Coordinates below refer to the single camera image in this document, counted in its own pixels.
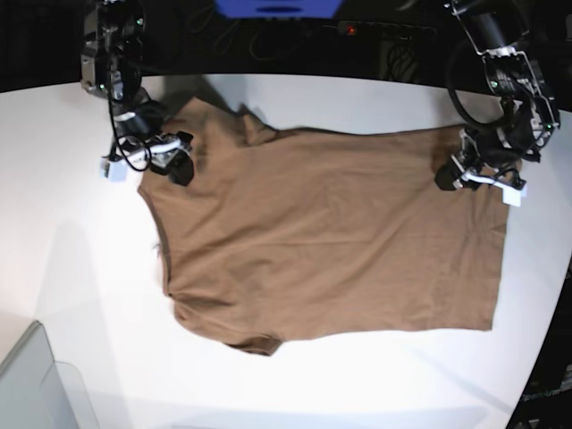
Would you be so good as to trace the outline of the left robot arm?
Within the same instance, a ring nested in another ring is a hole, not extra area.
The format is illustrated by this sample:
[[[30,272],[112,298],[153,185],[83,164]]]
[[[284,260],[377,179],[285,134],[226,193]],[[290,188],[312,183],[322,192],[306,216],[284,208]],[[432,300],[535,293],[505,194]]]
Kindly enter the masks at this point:
[[[540,65],[526,52],[525,18],[512,1],[449,1],[445,6],[466,34],[445,68],[446,88],[465,126],[459,149],[439,168],[434,181],[444,191],[486,184],[519,193],[526,185],[519,163],[540,162],[542,149],[560,126]],[[489,90],[500,100],[502,116],[492,122],[475,119],[455,89],[456,62],[468,48],[481,59]]]

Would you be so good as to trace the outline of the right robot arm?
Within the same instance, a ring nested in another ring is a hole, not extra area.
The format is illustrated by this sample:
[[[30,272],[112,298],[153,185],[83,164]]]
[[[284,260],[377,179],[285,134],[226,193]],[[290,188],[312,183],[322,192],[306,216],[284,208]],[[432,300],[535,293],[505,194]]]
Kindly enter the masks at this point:
[[[186,186],[195,174],[192,136],[165,132],[165,107],[142,87],[145,25],[139,1],[86,2],[80,85],[106,101],[112,129],[100,173],[109,181],[124,181],[128,170],[150,171]]]

